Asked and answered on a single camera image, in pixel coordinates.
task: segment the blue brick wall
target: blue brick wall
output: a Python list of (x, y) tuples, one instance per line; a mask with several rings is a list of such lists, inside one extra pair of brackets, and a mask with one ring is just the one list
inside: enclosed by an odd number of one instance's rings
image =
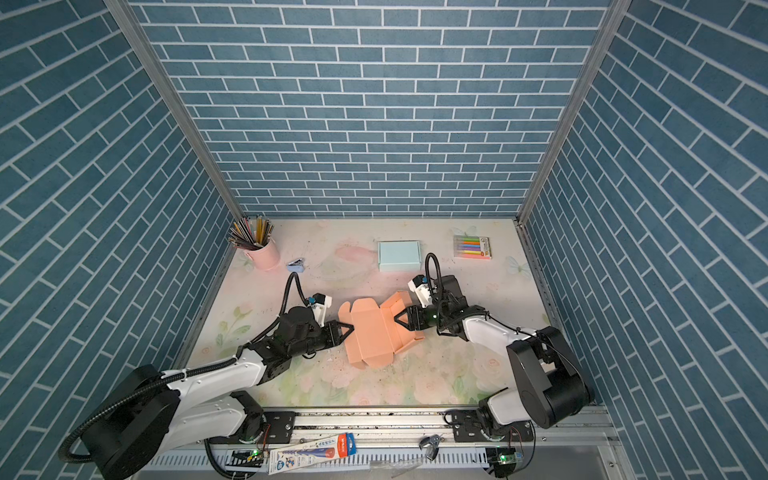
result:
[(645, 478), (768, 478), (767, 7), (634, 0), (531, 217)]
[(518, 211), (609, 0), (131, 2), (243, 208)]
[(0, 478), (59, 478), (73, 424), (177, 354), (228, 212), (101, 0), (0, 12)]

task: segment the floral tabletop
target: floral tabletop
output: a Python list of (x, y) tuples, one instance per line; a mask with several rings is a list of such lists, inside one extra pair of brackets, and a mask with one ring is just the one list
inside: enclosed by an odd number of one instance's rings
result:
[[(304, 258), (300, 274), (308, 296), (333, 297), (328, 318), (360, 297), (381, 303), (407, 290), (413, 273), (382, 273), (377, 242), (419, 240), (422, 257), (433, 252), (443, 275), (453, 274), (470, 305), (502, 322), (541, 328), (544, 306), (511, 220), (276, 220), (273, 233), (282, 260)], [(453, 257), (453, 235), (490, 237), (492, 260)], [(282, 266), (255, 270), (238, 250), (208, 315), (189, 366), (231, 356), (266, 328), (280, 310), (289, 272)], [(299, 304), (295, 289), (289, 308)], [(352, 367), (343, 346), (296, 357), (290, 369), (250, 389), (262, 406), (376, 406), (474, 404), (504, 387), (515, 387), (509, 360), (461, 339), (425, 332), (425, 339), (382, 369)]]

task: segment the pencil box packaging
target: pencil box packaging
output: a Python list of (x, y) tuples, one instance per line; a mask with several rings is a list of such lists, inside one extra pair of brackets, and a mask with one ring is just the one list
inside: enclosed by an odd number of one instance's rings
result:
[(297, 468), (355, 455), (356, 451), (355, 436), (351, 433), (342, 433), (313, 442), (271, 449), (269, 473), (273, 475), (281, 472), (292, 472)]

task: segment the light blue box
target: light blue box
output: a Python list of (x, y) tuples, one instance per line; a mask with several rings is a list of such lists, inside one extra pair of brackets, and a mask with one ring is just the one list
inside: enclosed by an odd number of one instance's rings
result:
[(422, 250), (417, 240), (379, 242), (379, 272), (419, 272)]

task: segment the pencil holder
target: pencil holder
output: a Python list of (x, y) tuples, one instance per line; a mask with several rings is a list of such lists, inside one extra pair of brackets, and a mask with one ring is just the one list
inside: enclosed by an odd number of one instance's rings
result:
[(280, 263), (280, 252), (277, 250), (275, 240), (269, 242), (258, 250), (246, 250), (245, 254), (253, 261), (253, 266), (258, 270), (272, 270)]

